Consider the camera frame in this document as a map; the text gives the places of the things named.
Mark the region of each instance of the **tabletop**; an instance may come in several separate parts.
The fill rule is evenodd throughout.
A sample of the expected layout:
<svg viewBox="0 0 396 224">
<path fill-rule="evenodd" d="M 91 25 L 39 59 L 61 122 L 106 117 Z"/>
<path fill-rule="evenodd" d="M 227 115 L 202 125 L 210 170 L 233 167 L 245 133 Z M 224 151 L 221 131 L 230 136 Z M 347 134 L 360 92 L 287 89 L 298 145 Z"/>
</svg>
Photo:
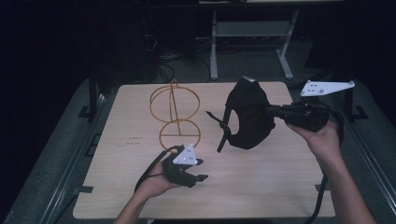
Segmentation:
<svg viewBox="0 0 396 224">
<path fill-rule="evenodd" d="M 189 118 L 198 126 L 201 139 L 196 156 L 204 160 L 188 173 L 209 175 L 190 188 L 171 189 L 148 200 L 140 218 L 255 218 L 309 217 L 313 213 L 322 173 L 304 139 L 291 131 L 281 119 L 260 144 L 250 150 L 232 147 L 226 142 L 217 152 L 223 130 L 206 111 L 222 118 L 225 102 L 235 83 L 178 84 L 174 90 L 177 115 Z M 272 105 L 289 105 L 291 98 L 282 82 L 261 82 Z M 160 131 L 169 119 L 169 93 L 160 94 L 151 104 L 150 96 L 166 84 L 126 85 L 120 87 L 102 137 L 92 159 L 74 208 L 76 218 L 114 218 L 134 192 L 138 178 L 163 151 Z M 238 129 L 233 112 L 232 133 Z M 163 131 L 174 132 L 169 125 Z M 189 145 L 197 141 L 197 129 L 190 122 L 180 122 L 187 137 L 161 139 L 166 147 Z M 333 217 L 332 199 L 326 191 L 319 217 Z"/>
</svg>

